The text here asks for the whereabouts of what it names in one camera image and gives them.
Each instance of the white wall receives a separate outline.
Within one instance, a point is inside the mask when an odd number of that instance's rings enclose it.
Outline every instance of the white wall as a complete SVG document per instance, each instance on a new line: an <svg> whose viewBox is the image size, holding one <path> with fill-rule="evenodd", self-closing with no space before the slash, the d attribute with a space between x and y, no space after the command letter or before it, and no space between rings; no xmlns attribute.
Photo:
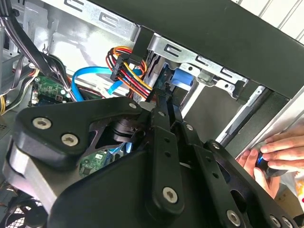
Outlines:
<svg viewBox="0 0 304 228"><path fill-rule="evenodd" d="M304 0L232 0L304 44Z"/></svg>

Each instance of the fan grille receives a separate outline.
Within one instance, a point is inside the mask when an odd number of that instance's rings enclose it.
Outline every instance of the fan grille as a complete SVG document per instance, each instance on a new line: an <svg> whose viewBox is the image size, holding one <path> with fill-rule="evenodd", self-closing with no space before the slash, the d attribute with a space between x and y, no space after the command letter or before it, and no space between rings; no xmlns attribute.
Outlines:
<svg viewBox="0 0 304 228"><path fill-rule="evenodd" d="M40 202L36 202L37 206L42 206L42 203ZM14 214L22 214L23 212L20 210L20 208L17 208L15 210ZM18 228L21 225L24 224L24 218L20 218L18 219L16 222L13 222L12 224L10 224L9 226L7 226L6 228Z"/></svg>

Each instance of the circuit board component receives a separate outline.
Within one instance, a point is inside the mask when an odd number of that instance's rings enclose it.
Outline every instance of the circuit board component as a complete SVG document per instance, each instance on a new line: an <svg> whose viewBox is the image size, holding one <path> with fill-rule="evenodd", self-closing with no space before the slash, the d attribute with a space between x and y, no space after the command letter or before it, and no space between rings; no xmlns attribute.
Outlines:
<svg viewBox="0 0 304 228"><path fill-rule="evenodd" d="M61 84L45 76L38 76L33 84L30 106L71 102L70 98Z"/></svg>
<svg viewBox="0 0 304 228"><path fill-rule="evenodd" d="M80 177L84 178L106 166L109 155L107 150L101 150L84 157L79 166Z"/></svg>

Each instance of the green circuit board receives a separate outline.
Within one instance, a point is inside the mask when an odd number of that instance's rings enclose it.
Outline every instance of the green circuit board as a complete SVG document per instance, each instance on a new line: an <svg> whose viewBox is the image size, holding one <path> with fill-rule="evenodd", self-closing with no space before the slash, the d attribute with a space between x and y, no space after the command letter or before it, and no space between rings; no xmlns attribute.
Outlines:
<svg viewBox="0 0 304 228"><path fill-rule="evenodd" d="M47 77L38 76L33 85L33 92L40 97L53 99L54 102L70 102L69 94L63 86Z"/></svg>
<svg viewBox="0 0 304 228"><path fill-rule="evenodd" d="M106 165L107 155L107 150L101 150L83 158L80 162L80 177L84 178L104 167Z"/></svg>

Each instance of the finger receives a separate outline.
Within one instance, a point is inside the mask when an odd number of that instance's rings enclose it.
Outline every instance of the finger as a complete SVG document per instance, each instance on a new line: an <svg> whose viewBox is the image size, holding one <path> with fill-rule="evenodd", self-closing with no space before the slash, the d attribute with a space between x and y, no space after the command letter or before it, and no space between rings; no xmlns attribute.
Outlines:
<svg viewBox="0 0 304 228"><path fill-rule="evenodd" d="M273 143L281 139L287 139L304 135L304 126L296 127L288 132L273 135L265 140L266 143Z"/></svg>
<svg viewBox="0 0 304 228"><path fill-rule="evenodd" d="M245 151L245 152L239 157L238 163L239 163L242 167L244 167L244 165L245 165L245 163L246 163L246 161L247 161L247 158L248 158L249 154L250 154L250 151Z"/></svg>
<svg viewBox="0 0 304 228"><path fill-rule="evenodd" d="M268 192L268 183L266 181L266 178L264 176L264 173L259 168L253 169L254 178L256 182L265 190Z"/></svg>
<svg viewBox="0 0 304 228"><path fill-rule="evenodd" d="M250 176L253 177L253 168L256 166L256 162L257 162L257 150L256 149L253 149L246 162L245 162L245 165L244 165L244 169L250 174Z"/></svg>
<svg viewBox="0 0 304 228"><path fill-rule="evenodd" d="M276 170L302 171L304 170L304 160L273 160L268 162L268 166Z"/></svg>
<svg viewBox="0 0 304 228"><path fill-rule="evenodd" d="M273 195L272 198L274 198L277 194L277 192L279 191L279 188L280 188L280 180L281 178L280 177L272 177L270 178L270 183L269 183L269 189L271 191L271 193Z"/></svg>
<svg viewBox="0 0 304 228"><path fill-rule="evenodd" d="M297 147L297 148L292 148L282 151L275 151L271 153L264 153L263 159L266 161L270 161L270 160L293 161L293 160L304 159L304 147Z"/></svg>
<svg viewBox="0 0 304 228"><path fill-rule="evenodd" d="M297 136L288 139L281 139L277 142L272 142L261 147L262 153L270 153L290 149L294 147L304 146L304 136Z"/></svg>

